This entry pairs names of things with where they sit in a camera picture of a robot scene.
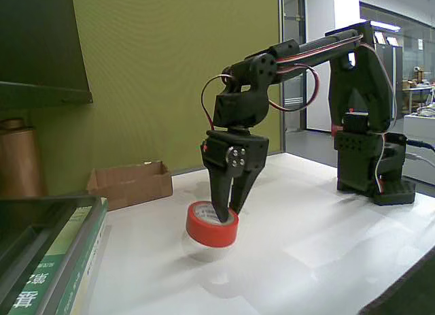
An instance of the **copper cylinder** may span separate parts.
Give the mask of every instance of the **copper cylinder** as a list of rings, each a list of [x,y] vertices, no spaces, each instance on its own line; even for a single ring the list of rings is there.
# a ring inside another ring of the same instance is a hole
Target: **copper cylinder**
[[[0,122],[0,197],[47,195],[35,130],[22,119]]]

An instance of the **cardboard box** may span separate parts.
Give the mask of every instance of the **cardboard box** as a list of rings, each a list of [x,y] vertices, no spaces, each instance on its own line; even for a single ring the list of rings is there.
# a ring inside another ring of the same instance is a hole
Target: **cardboard box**
[[[172,195],[172,178],[163,162],[150,162],[110,169],[93,169],[87,190],[107,197],[108,210]]]

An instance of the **glass door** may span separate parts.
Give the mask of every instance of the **glass door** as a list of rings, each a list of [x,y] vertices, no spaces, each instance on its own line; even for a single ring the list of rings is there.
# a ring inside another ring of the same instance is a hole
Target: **glass door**
[[[295,39],[299,44],[305,43],[305,8],[304,0],[281,0],[281,41]],[[306,74],[292,78],[283,83],[282,104],[294,109],[307,101]],[[284,134],[306,129],[305,110],[286,112],[283,116]]]

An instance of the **table surface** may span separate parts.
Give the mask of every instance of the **table surface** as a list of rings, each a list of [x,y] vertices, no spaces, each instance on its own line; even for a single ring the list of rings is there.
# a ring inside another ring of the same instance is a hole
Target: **table surface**
[[[435,244],[435,199],[376,206],[336,191],[336,169],[267,159],[234,245],[199,261],[188,206],[209,198],[205,170],[174,194],[112,211],[85,302],[98,314],[356,314]]]

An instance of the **tape roll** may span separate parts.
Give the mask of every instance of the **tape roll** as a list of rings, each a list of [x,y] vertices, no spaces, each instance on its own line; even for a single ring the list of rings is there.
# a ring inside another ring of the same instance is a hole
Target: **tape roll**
[[[237,236],[239,217],[229,209],[229,217],[221,223],[210,201],[197,201],[189,206],[186,231],[195,241],[208,247],[231,245]]]

